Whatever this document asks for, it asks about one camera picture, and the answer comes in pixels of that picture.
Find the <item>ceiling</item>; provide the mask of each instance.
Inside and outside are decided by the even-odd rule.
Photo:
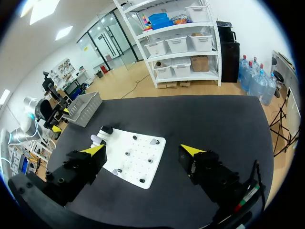
[[[0,43],[0,95],[11,92],[46,56],[71,40],[77,41],[84,27],[112,0],[60,0],[55,12],[30,24],[31,11],[20,18],[20,12]],[[55,41],[60,29],[73,25],[71,32]]]

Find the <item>metal basket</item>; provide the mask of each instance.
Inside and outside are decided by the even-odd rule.
[[[68,107],[70,115],[65,114],[63,118],[76,125],[86,127],[101,103],[102,99],[98,92],[79,95]]]

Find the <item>trash bin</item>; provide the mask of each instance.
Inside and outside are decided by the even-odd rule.
[[[102,78],[102,77],[103,77],[103,73],[102,73],[101,71],[98,71],[98,72],[96,73],[96,75],[97,75],[99,78]]]

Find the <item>glass wall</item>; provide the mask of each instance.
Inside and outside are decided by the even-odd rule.
[[[104,29],[107,31],[116,51],[121,55],[127,69],[137,61],[133,49],[131,49],[116,17],[110,13],[101,19]]]
[[[123,66],[130,69],[138,61],[112,12],[96,22],[77,43],[95,72],[101,69],[101,65],[109,70]]]

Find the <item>white storage bin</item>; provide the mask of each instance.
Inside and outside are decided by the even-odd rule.
[[[207,6],[189,6],[185,7],[186,12],[190,15],[193,22],[209,22]]]
[[[167,52],[167,47],[165,46],[164,39],[162,37],[157,38],[151,42],[144,45],[151,56],[161,56],[165,55]]]
[[[212,35],[204,33],[202,36],[189,35],[189,37],[197,52],[212,51]]]
[[[187,52],[186,35],[175,34],[174,36],[166,39],[172,53]]]
[[[191,60],[183,57],[172,61],[172,68],[175,70],[176,77],[189,77],[191,75]]]
[[[160,61],[164,67],[154,66],[154,70],[157,72],[159,79],[169,79],[173,77],[173,71],[171,69],[172,61]]]

